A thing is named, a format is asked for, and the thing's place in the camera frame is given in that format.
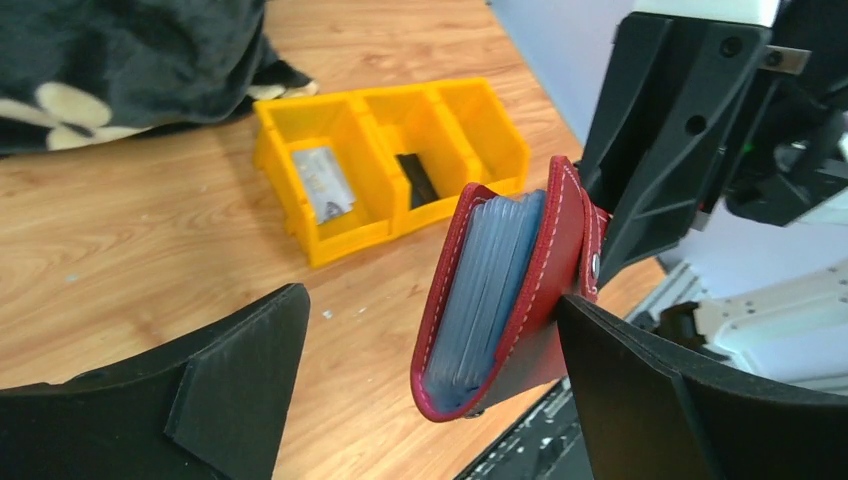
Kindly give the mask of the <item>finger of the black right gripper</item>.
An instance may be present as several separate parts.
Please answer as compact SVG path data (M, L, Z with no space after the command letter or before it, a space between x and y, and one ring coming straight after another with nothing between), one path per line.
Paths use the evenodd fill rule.
M633 12L619 24L579 173L611 217L597 279L685 237L769 28Z

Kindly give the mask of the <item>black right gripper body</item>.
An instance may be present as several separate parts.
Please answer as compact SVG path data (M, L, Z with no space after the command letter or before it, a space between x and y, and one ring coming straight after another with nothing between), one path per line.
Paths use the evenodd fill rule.
M704 45L691 72L690 218L724 201L786 226L847 186L847 5L696 1Z

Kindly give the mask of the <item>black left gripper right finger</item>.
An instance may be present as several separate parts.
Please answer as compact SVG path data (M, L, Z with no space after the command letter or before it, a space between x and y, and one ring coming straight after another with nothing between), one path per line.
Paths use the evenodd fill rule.
M597 479L843 479L847 400L723 365L577 295L556 322Z

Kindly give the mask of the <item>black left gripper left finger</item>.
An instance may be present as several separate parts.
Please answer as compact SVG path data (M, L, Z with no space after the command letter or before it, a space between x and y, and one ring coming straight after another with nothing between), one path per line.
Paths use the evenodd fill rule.
M5 479L269 479L310 317L288 284L62 384L1 393Z

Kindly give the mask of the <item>red leather card holder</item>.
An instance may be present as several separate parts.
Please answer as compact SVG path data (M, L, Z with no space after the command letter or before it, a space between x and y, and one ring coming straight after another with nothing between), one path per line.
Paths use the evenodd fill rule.
M517 199L464 188L411 363L425 418L468 417L565 375L552 313L565 294L596 299L607 223L563 156L545 189Z

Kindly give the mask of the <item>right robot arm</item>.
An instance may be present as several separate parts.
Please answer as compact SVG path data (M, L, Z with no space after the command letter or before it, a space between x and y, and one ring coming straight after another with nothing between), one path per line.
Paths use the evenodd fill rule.
M717 206L771 227L847 222L847 5L638 1L619 23L579 172L611 215L601 283ZM847 391L847 238L826 267L682 298L656 332L725 365Z

